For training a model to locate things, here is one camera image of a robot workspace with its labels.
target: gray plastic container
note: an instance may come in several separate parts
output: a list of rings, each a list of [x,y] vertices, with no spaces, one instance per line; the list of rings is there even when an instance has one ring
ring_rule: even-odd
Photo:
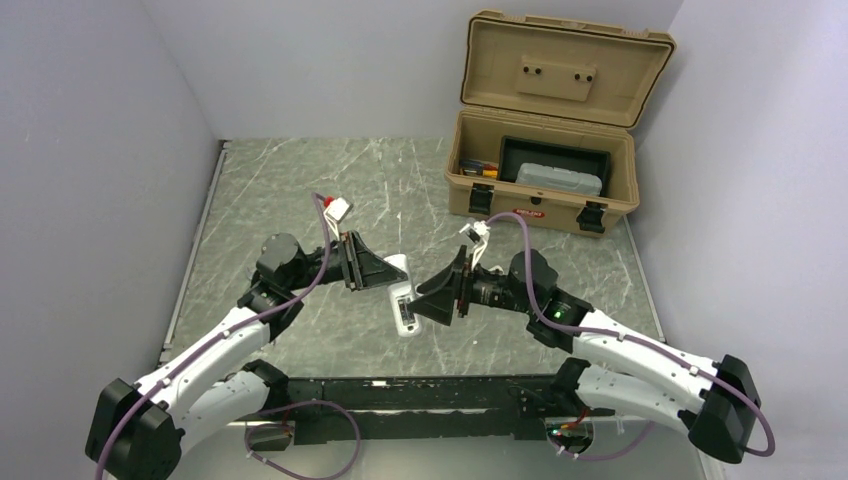
[[[521,165],[515,183],[592,196],[599,195],[603,187],[595,175],[535,163]]]

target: toolbox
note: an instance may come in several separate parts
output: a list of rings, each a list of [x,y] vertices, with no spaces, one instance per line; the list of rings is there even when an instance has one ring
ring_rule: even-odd
[[[674,50],[662,32],[495,10],[474,15],[460,95],[465,108],[445,171],[450,212],[486,218],[511,211],[530,225],[603,236],[639,206],[628,130]],[[504,154],[541,158],[555,147],[586,161],[608,153],[606,170],[597,167],[606,176],[600,195],[521,185],[510,178],[520,164],[509,171],[501,165]],[[460,168],[468,159],[501,171],[497,178],[469,175]]]

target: table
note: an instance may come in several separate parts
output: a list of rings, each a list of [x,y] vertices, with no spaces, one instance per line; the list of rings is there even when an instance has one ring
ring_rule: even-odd
[[[447,212],[443,138],[259,139],[224,146],[214,194],[173,338],[176,355],[217,324],[244,293],[262,243],[293,234],[304,251],[323,245],[310,193],[355,205],[343,230],[358,230],[379,255],[405,253],[423,281],[456,255],[467,219]],[[660,338],[628,228],[604,239],[532,228],[531,239],[559,271],[559,286],[636,331]],[[515,223],[494,225],[482,263],[507,265],[523,248]],[[554,373],[567,353],[525,331],[527,317],[472,306],[451,327],[426,320],[400,338],[385,288],[350,292],[320,286],[294,324],[257,352],[290,376],[487,375]]]

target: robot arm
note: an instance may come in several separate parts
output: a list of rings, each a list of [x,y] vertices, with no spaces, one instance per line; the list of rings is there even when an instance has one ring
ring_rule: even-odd
[[[319,284],[344,281],[350,290],[358,291],[408,278],[371,252],[355,231],[341,233],[331,249]],[[103,390],[86,455],[100,459],[116,425],[144,396],[149,399],[130,417],[106,458],[106,470],[121,480],[165,479],[182,455],[227,423],[291,403],[288,377],[265,362],[250,362],[221,379],[291,325],[303,308],[301,301],[249,320],[295,299],[293,290],[305,288],[317,278],[324,255],[323,248],[305,254],[289,234],[271,236],[262,246],[251,287],[220,323],[133,385],[117,379]],[[217,342],[208,346],[215,339]]]
[[[751,452],[747,442],[760,399],[742,361],[728,355],[718,363],[621,325],[558,288],[557,272],[536,250],[516,254],[506,272],[487,270],[479,260],[488,227],[478,222],[464,231],[477,244],[474,252],[466,255],[462,246],[451,265],[418,287],[420,297],[410,311],[446,326],[454,309],[462,317],[471,304],[525,313],[527,330],[536,340],[573,355],[551,385],[550,396],[564,409],[608,408],[653,420],[728,463],[739,463]],[[728,384],[747,402],[734,396]]]

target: tan toolbox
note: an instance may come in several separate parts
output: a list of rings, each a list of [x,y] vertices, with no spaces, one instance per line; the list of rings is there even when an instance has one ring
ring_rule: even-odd
[[[667,33],[484,10],[471,18],[453,147],[450,211],[512,211],[539,227],[603,236],[639,205],[636,126],[675,49]],[[498,164],[504,137],[610,153],[603,197],[464,175],[460,159]]]

